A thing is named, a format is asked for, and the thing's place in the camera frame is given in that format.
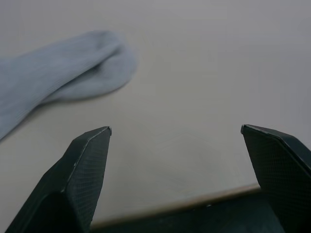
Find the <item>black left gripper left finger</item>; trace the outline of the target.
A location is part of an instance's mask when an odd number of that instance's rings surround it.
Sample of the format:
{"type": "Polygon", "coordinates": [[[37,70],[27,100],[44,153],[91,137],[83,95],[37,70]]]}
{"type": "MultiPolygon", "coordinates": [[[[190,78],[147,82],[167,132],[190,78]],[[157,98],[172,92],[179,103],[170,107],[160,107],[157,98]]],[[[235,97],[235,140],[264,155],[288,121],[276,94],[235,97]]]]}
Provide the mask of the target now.
{"type": "Polygon", "coordinates": [[[102,190],[110,127],[75,138],[42,176],[6,232],[87,233],[102,190]]]}

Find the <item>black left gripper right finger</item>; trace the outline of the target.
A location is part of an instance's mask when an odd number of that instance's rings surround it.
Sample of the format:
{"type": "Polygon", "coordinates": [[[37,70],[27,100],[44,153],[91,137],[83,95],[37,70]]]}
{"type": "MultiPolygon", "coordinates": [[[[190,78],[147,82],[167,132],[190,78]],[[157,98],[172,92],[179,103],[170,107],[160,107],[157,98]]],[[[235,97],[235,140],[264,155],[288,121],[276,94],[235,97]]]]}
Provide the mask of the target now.
{"type": "Polygon", "coordinates": [[[311,231],[311,151],[296,137],[264,127],[241,127],[262,192],[287,233],[311,231]]]}

